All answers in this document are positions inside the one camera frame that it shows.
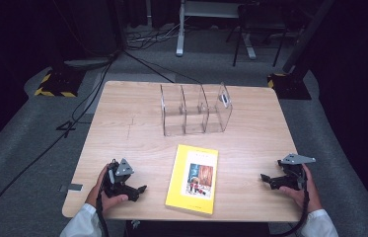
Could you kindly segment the white desk frame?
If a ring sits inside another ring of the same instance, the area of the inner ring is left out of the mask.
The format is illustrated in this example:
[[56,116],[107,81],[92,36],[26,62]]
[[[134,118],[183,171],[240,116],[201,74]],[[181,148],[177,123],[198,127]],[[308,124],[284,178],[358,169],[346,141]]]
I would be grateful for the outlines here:
[[184,55],[184,21],[186,17],[238,18],[239,3],[181,0],[176,56]]

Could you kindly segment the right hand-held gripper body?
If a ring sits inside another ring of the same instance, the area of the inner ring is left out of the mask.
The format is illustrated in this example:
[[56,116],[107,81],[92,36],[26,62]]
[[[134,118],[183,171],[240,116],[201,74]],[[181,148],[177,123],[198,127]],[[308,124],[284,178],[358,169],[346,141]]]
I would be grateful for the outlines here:
[[282,168],[285,176],[280,181],[279,187],[288,187],[294,190],[302,190],[306,183],[306,174],[303,164],[315,163],[314,157],[307,157],[298,154],[288,154],[285,158],[278,160],[278,165]]

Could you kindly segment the person's right hand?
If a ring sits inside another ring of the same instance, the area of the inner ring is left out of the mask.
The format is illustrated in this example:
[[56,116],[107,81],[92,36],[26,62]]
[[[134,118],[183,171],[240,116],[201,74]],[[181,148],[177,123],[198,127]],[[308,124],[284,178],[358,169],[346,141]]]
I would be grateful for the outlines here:
[[[313,176],[311,174],[311,171],[309,170],[309,168],[303,164],[302,165],[305,174],[307,176],[307,190],[308,190],[308,194],[309,194],[309,203],[308,203],[308,207],[307,207],[307,212],[311,213],[313,211],[316,210],[320,210],[323,208],[322,203],[321,203],[321,199],[319,196],[319,192],[318,189],[315,185]],[[279,191],[281,193],[283,193],[284,195],[292,198],[294,200],[294,202],[300,207],[303,208],[304,206],[304,197],[305,197],[305,193],[303,191],[296,191],[293,189],[290,189],[288,187],[280,187]]]

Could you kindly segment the black chair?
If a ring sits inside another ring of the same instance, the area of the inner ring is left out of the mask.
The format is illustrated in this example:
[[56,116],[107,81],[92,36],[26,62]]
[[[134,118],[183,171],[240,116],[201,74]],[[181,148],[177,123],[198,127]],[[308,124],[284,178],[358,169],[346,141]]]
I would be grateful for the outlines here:
[[275,66],[282,45],[289,33],[299,33],[304,22],[298,10],[297,0],[245,0],[237,8],[238,20],[227,37],[227,41],[237,31],[233,65],[236,65],[243,36],[266,34],[264,41],[272,35],[281,35],[272,65]]

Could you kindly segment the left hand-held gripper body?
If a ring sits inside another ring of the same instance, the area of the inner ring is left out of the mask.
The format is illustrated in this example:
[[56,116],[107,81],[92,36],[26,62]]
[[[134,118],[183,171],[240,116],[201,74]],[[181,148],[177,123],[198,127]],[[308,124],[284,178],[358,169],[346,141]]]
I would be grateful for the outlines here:
[[135,195],[135,189],[128,186],[125,181],[134,173],[125,158],[120,162],[113,160],[109,163],[103,180],[103,190],[111,198],[119,195],[127,195],[129,198]]

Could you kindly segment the yellow book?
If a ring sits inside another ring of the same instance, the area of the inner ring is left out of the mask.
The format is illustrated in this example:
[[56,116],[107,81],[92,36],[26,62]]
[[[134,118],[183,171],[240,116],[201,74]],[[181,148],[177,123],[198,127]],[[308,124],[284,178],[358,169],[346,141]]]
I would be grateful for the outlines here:
[[217,164],[217,150],[180,144],[165,205],[211,215]]

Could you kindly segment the clear acrylic book rack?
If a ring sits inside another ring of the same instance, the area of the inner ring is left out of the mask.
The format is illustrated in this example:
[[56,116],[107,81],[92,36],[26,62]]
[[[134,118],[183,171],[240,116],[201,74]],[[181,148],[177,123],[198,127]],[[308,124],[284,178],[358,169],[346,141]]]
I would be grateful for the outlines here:
[[233,105],[221,84],[163,84],[162,126],[165,136],[224,132]]

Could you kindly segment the black yellow-striped stand base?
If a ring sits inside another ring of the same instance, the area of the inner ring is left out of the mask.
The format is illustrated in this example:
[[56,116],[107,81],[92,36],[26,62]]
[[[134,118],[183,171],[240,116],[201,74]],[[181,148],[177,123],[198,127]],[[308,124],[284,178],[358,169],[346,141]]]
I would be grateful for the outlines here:
[[77,97],[85,75],[85,71],[74,69],[66,69],[62,72],[49,70],[41,80],[35,91],[35,95],[67,98]]
[[267,86],[274,90],[279,100],[311,100],[311,95],[304,82],[296,80],[290,74],[269,74]]

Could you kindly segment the slanted dark metal pole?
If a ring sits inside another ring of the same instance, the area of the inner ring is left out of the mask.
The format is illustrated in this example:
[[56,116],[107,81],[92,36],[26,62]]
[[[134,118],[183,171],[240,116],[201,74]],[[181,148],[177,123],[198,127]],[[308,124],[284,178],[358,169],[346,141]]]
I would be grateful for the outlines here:
[[311,22],[304,33],[299,36],[296,46],[283,65],[282,70],[284,72],[291,73],[294,69],[299,67],[300,60],[306,55],[306,49],[310,46],[314,33],[330,10],[333,2],[334,0],[323,0],[317,13],[311,18]]

